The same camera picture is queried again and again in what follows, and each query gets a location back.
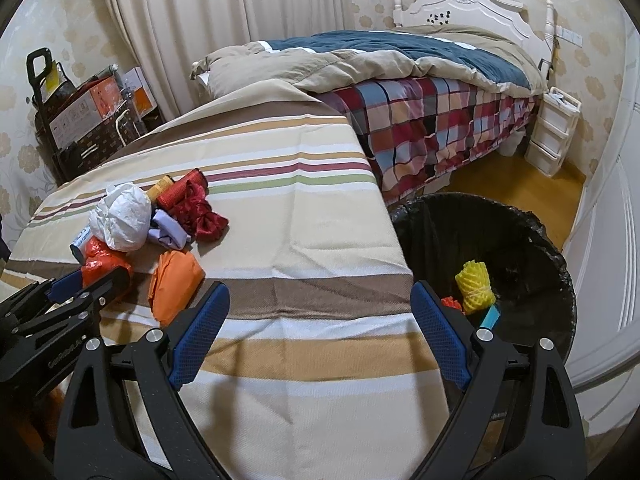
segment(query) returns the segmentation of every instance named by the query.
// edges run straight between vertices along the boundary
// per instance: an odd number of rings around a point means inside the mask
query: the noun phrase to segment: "green stripe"
[[[368,182],[376,184],[376,179],[371,173],[353,173],[347,175],[331,175],[331,176],[307,176],[292,175],[287,178],[278,178],[276,180],[258,180],[254,182],[241,182],[239,184],[222,184],[220,186],[209,187],[209,194],[233,193],[238,191],[253,191],[256,189],[273,189],[275,187],[291,186],[292,184],[306,184],[308,186],[335,186],[337,184],[351,184],[353,182]],[[73,211],[66,211],[63,214],[57,214],[51,218],[41,220],[39,222],[30,222],[27,229],[31,227],[39,227],[48,224],[54,220],[87,213],[95,208],[90,205]]]
[[[255,189],[271,189],[273,187],[290,186],[291,184],[307,184],[308,186],[334,186],[336,184],[350,184],[351,182],[369,182],[370,184],[375,184],[376,179],[370,173],[316,177],[306,175],[293,175],[287,178],[279,178],[276,180],[241,182],[238,184],[223,184],[222,186],[209,188],[209,194],[253,191]]]

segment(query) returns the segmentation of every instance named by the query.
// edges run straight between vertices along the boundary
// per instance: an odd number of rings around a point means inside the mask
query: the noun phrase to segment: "white headboard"
[[[394,22],[397,26],[474,25],[490,30],[522,47],[540,68],[546,80],[554,50],[556,19],[554,4],[546,2],[545,39],[540,40],[520,12],[524,4],[514,0],[415,0],[402,10],[402,0],[394,0]]]

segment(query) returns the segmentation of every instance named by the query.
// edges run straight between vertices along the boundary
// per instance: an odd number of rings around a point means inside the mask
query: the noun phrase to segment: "black trash bag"
[[[455,275],[484,262],[504,341],[534,345],[548,337],[564,361],[574,340],[574,286],[562,254],[533,213],[465,193],[435,193],[398,206],[391,220],[414,280],[462,304]],[[486,310],[468,316],[478,327]]]

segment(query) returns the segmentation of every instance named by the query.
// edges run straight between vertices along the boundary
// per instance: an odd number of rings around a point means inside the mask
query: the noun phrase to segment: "blue blanket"
[[[357,49],[365,52],[397,50],[405,56],[418,60],[421,57],[440,57],[455,63],[475,68],[487,79],[496,83],[514,83],[531,89],[524,72],[495,54],[476,48],[471,50],[455,43],[394,32],[367,32],[361,30],[334,30],[308,37],[268,41],[273,50],[305,47],[316,52]]]

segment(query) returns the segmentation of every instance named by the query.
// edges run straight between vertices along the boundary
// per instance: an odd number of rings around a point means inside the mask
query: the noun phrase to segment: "floor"
[[[562,167],[549,178],[522,156],[492,152],[456,170],[444,190],[473,193],[532,211],[561,249],[574,224],[583,181],[584,176],[575,168]]]

